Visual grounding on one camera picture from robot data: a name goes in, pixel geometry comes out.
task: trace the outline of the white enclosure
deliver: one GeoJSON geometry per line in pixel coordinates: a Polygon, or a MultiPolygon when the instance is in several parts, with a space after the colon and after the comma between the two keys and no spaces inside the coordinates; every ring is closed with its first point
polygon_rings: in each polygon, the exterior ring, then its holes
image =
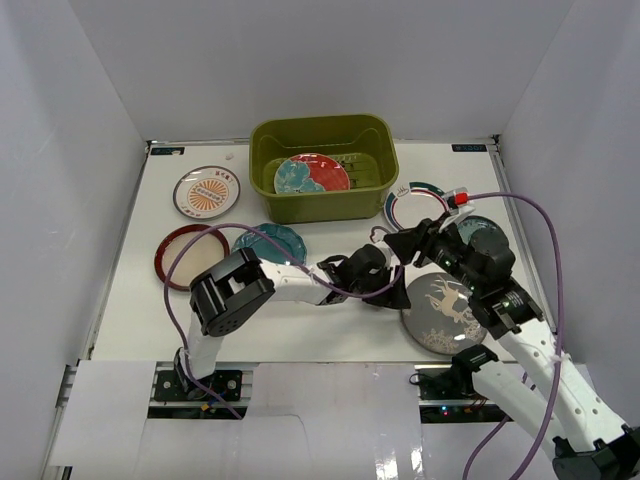
{"type": "MultiPolygon", "coordinates": [[[[1,480],[39,478],[103,304],[143,140],[371,112],[397,138],[501,134],[548,208],[568,346],[640,423],[637,0],[0,0],[1,480]]],[[[521,208],[555,304],[548,234],[521,208]]]]}

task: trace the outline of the white paper sheet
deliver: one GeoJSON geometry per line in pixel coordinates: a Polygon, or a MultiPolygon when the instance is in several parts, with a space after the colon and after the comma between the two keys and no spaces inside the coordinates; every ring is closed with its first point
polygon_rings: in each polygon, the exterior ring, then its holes
{"type": "Polygon", "coordinates": [[[296,417],[149,420],[133,478],[281,480],[307,478],[310,470],[304,425],[296,417]]]}
{"type": "Polygon", "coordinates": [[[50,464],[86,478],[126,478],[135,467],[155,362],[83,361],[78,367],[50,464]]]}
{"type": "Polygon", "coordinates": [[[147,420],[133,474],[81,464],[73,478],[424,480],[411,373],[409,365],[263,364],[244,420],[147,420]]]}
{"type": "Polygon", "coordinates": [[[247,417],[304,424],[310,478],[423,479],[420,414],[409,365],[263,364],[247,417]]]}

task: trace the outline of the robotic arm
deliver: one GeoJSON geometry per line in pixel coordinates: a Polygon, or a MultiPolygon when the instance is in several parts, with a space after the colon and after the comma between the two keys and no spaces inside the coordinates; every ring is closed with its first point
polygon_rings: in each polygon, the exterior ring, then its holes
{"type": "MultiPolygon", "coordinates": [[[[315,278],[297,267],[260,260],[251,249],[235,252],[198,276],[191,284],[194,313],[188,339],[195,377],[213,373],[222,338],[240,328],[267,300],[333,305],[344,302],[347,294],[356,294],[372,305],[408,308],[402,266],[413,262],[419,268],[433,261],[472,291],[469,306],[475,318],[524,367],[546,398],[552,389],[554,364],[562,362],[554,417],[542,444],[558,478],[634,477],[640,468],[640,428],[628,427],[596,395],[569,355],[556,357],[555,339],[541,309],[511,277],[515,255],[504,235],[479,230],[465,244],[456,223],[473,206],[460,190],[450,192],[445,200],[450,211],[438,220],[425,219],[415,228],[387,234],[351,257],[330,257],[317,265],[320,271],[314,272],[315,278]],[[368,295],[389,285],[392,273],[391,287],[368,295]]],[[[184,352],[179,350],[176,371],[188,389],[184,362],[184,352]]],[[[546,403],[489,349],[477,345],[456,355],[449,374],[493,400],[531,435],[537,434],[546,403]]]]}

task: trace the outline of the red plate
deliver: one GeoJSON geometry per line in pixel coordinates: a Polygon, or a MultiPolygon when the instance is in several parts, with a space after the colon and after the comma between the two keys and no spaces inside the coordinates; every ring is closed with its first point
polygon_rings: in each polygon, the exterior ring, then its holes
{"type": "Polygon", "coordinates": [[[311,170],[310,178],[322,185],[326,191],[350,188],[347,172],[333,158],[319,153],[303,153],[291,157],[291,160],[306,163],[311,170]]]}
{"type": "MultiPolygon", "coordinates": [[[[158,275],[158,278],[162,281],[162,283],[164,283],[165,279],[167,278],[166,271],[168,271],[169,268],[171,267],[173,260],[179,253],[179,250],[182,250],[181,247],[184,246],[183,244],[186,244],[191,238],[195,236],[194,234],[196,234],[197,232],[202,232],[203,230],[206,230],[209,227],[210,225],[203,225],[201,223],[186,225],[177,230],[174,230],[169,235],[167,235],[167,237],[164,240],[162,240],[162,243],[160,243],[158,250],[156,250],[155,258],[153,259],[156,275],[158,275]],[[170,252],[167,258],[165,258],[165,254],[167,253],[167,250],[170,250],[170,252]]],[[[182,257],[182,260],[178,264],[178,267],[176,268],[176,271],[173,274],[172,281],[169,282],[169,286],[171,288],[173,288],[174,290],[180,290],[181,292],[188,292],[189,283],[193,278],[199,275],[199,273],[207,270],[208,268],[218,263],[220,260],[222,260],[222,258],[229,255],[229,242],[227,242],[227,239],[224,237],[224,235],[222,235],[222,233],[220,233],[217,230],[215,232],[211,232],[210,235],[212,236],[212,238],[216,240],[216,244],[208,245],[208,243],[210,242],[202,242],[207,238],[206,235],[202,237],[200,240],[198,240],[187,251],[185,256],[182,257]],[[219,247],[216,248],[215,245],[220,245],[222,247],[222,256],[221,256],[222,258],[217,258],[220,256],[219,252],[217,252],[217,250],[219,250],[219,247]],[[202,256],[203,254],[207,255],[209,253],[210,253],[210,256],[207,256],[204,262],[202,262],[201,259],[198,258],[198,255],[202,256]],[[193,257],[191,259],[191,262],[196,260],[197,265],[193,265],[193,266],[189,265],[190,254],[196,255],[196,257],[193,257]],[[179,276],[185,277],[185,279],[174,283],[173,280],[176,280],[176,277],[179,277],[179,276]]]]}

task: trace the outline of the plate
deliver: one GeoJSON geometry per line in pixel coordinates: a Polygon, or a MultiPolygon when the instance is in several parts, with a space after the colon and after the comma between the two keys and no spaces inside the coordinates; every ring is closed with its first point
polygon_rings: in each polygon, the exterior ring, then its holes
{"type": "Polygon", "coordinates": [[[504,231],[497,223],[495,223],[493,220],[489,220],[486,217],[481,217],[480,215],[470,215],[458,224],[458,232],[460,232],[462,241],[465,244],[469,243],[469,240],[471,240],[471,236],[474,233],[483,228],[488,228],[491,231],[498,231],[502,235],[504,235],[505,238],[507,238],[504,231]]]}
{"type": "Polygon", "coordinates": [[[402,310],[402,324],[422,347],[455,355],[481,343],[487,335],[469,308],[471,292],[446,273],[428,273],[407,287],[411,308],[402,310]]]}
{"type": "MultiPolygon", "coordinates": [[[[263,223],[255,228],[275,240],[278,245],[289,252],[289,254],[300,263],[304,264],[306,262],[307,247],[305,247],[304,241],[300,235],[293,231],[293,229],[275,223],[263,223]]],[[[240,235],[233,244],[232,251],[235,252],[236,250],[245,247],[252,248],[258,257],[270,262],[279,263],[281,265],[288,265],[291,263],[282,254],[282,252],[276,249],[264,238],[253,232],[246,232],[240,235]]]]}
{"type": "Polygon", "coordinates": [[[436,220],[448,209],[443,195],[440,188],[430,183],[399,185],[387,195],[384,216],[396,230],[413,228],[425,218],[436,220]]]}
{"type": "MultiPolygon", "coordinates": [[[[167,272],[180,251],[193,237],[207,228],[209,225],[201,223],[187,225],[174,230],[162,240],[153,259],[156,275],[162,283],[167,278],[167,272]]],[[[222,233],[215,231],[205,235],[182,257],[173,272],[169,286],[174,290],[188,292],[191,280],[213,267],[227,255],[229,255],[229,242],[222,233]]]]}
{"type": "Polygon", "coordinates": [[[219,217],[240,197],[240,182],[223,167],[200,167],[187,173],[173,190],[173,203],[180,213],[198,220],[219,217]]]}
{"type": "Polygon", "coordinates": [[[312,193],[349,190],[349,175],[334,159],[319,153],[291,157],[278,167],[273,179],[276,193],[312,193]]]}

